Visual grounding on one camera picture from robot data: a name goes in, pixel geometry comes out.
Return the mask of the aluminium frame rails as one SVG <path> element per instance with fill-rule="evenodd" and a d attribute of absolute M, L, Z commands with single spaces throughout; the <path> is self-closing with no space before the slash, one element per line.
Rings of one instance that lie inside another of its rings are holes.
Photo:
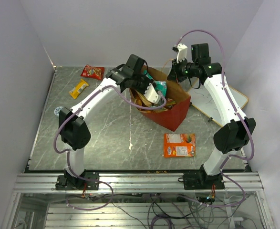
<path fill-rule="evenodd" d="M 87 189 L 89 194 L 102 193 L 187 193 L 182 182 L 178 181 L 181 173 L 100 173 L 101 184 L 97 190 Z M 82 190 L 56 190 L 58 174 L 55 173 L 23 173 L 17 176 L 12 196 L 6 211 L 2 227 L 10 229 L 14 215 L 23 194 L 81 194 Z M 258 203 L 266 221 L 265 228 L 275 228 L 269 206 L 265 200 L 264 188 L 257 172 L 225 173 L 223 192 L 254 191 L 258 195 Z"/>

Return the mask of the red brown paper bag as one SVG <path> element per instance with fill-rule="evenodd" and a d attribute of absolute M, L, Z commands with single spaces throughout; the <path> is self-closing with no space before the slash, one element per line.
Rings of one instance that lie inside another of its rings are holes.
<path fill-rule="evenodd" d="M 185 119 L 191 96 L 183 90 L 183 88 L 176 82 L 168 81 L 167 75 L 155 68 L 145 66 L 142 68 L 142 71 L 148 71 L 148 73 L 157 81 L 165 81 L 167 84 L 167 91 L 165 98 L 173 99 L 176 101 L 176 105 L 172 107 L 171 110 L 154 113 L 152 110 L 138 109 L 138 111 L 147 117 L 148 119 L 154 121 L 162 127 L 165 127 L 168 130 L 175 131 L 180 124 Z"/>

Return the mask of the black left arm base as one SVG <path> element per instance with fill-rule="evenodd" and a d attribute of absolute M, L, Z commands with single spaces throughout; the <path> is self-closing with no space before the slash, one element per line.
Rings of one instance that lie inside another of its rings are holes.
<path fill-rule="evenodd" d="M 99 175 L 95 172 L 84 171 L 81 175 L 84 178 L 80 179 L 73 177 L 68 172 L 64 171 L 63 175 L 57 177 L 55 184 L 56 190 L 98 190 Z"/>

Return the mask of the blue white round tin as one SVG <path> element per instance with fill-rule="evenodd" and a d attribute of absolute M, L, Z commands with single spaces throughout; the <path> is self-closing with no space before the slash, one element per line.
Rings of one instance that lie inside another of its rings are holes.
<path fill-rule="evenodd" d="M 63 109 L 62 106 L 56 107 L 56 108 L 54 109 L 54 115 L 55 115 L 56 117 L 59 117 L 60 111 L 61 111 L 62 109 Z"/>

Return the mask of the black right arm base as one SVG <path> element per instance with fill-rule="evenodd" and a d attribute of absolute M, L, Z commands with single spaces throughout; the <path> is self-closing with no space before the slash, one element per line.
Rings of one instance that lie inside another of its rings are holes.
<path fill-rule="evenodd" d="M 203 189 L 224 189 L 223 176 L 219 173 L 217 175 L 208 175 L 203 165 L 200 169 L 189 170 L 178 178 L 178 182 L 183 183 L 185 190 L 203 190 Z"/>

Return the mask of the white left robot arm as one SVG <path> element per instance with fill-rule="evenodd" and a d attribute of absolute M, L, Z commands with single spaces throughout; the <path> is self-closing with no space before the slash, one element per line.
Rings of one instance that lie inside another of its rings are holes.
<path fill-rule="evenodd" d="M 94 176 L 87 175 L 84 168 L 84 149 L 91 139 L 89 123 L 110 100 L 121 96 L 125 89 L 134 89 L 153 104 L 157 104 L 160 95 L 154 89 L 154 82 L 141 72 L 147 62 L 137 55 L 130 55 L 125 64 L 111 69 L 100 85 L 85 99 L 68 109 L 59 112 L 59 128 L 56 137 L 60 137 L 66 149 L 55 148 L 58 154 L 67 154 L 67 165 L 63 175 L 58 176 L 56 190 L 80 189 L 85 179 L 93 181 Z"/>

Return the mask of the colourful fruit candy bag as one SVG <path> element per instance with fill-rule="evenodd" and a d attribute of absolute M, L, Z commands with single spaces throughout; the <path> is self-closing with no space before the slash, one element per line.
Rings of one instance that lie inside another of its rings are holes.
<path fill-rule="evenodd" d="M 166 100 L 166 105 L 162 108 L 159 108 L 159 109 L 155 109 L 155 110 L 152 110 L 152 112 L 154 113 L 160 113 L 160 112 L 164 112 L 164 111 L 168 111 L 168 110 L 171 110 L 173 106 L 176 105 L 176 101 L 173 100 L 173 99 L 170 99 L 168 98 Z"/>

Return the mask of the teal snack packet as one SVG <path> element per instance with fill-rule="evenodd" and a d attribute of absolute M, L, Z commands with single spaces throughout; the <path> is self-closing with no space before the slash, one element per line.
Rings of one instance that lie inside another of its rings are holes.
<path fill-rule="evenodd" d="M 155 80 L 149 73 L 148 71 L 145 71 L 144 73 L 149 79 L 153 80 L 153 85 L 154 89 L 158 92 L 160 91 L 162 95 L 165 97 L 166 96 L 166 91 L 167 91 L 167 84 L 165 81 L 157 81 Z"/>

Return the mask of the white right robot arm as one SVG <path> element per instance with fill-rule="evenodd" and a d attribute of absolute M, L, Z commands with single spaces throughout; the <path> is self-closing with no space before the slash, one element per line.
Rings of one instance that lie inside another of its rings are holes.
<path fill-rule="evenodd" d="M 180 83 L 198 78 L 199 84 L 211 95 L 221 119 L 222 127 L 213 136 L 215 148 L 203 164 L 205 173 L 197 177 L 198 185 L 206 189 L 214 184 L 213 176 L 220 174 L 229 156 L 236 156 L 237 151 L 253 142 L 251 136 L 256 122 L 254 118 L 248 118 L 238 106 L 221 64 L 211 62 L 207 43 L 191 46 L 191 62 L 187 60 L 186 45 L 179 43 L 173 50 L 177 56 L 172 60 L 167 79 Z"/>

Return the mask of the yellow snack bar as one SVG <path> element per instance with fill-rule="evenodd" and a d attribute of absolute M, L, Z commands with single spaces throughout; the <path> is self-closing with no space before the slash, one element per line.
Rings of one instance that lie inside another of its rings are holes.
<path fill-rule="evenodd" d="M 69 91 L 69 95 L 73 99 L 76 99 L 82 93 L 82 91 L 88 86 L 89 84 L 85 80 L 81 79 L 79 83 Z"/>

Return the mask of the small red snack packet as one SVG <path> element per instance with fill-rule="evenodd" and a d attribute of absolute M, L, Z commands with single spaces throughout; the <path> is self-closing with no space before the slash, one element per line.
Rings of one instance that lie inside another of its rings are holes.
<path fill-rule="evenodd" d="M 81 77 L 91 78 L 101 81 L 104 77 L 105 68 L 86 65 L 81 73 Z"/>

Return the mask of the orange Kettle chips bag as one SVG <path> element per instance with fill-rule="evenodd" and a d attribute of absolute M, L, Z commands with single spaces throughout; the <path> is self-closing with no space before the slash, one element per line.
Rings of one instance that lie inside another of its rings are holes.
<path fill-rule="evenodd" d="M 133 102 L 142 107 L 152 107 L 153 104 L 149 102 L 141 93 L 136 90 L 131 90 L 133 95 Z"/>

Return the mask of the orange snack packet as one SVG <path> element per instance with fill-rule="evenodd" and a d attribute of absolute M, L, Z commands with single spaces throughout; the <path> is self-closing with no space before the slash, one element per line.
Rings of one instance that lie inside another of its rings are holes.
<path fill-rule="evenodd" d="M 195 134 L 164 134 L 163 157 L 194 157 L 196 155 Z"/>

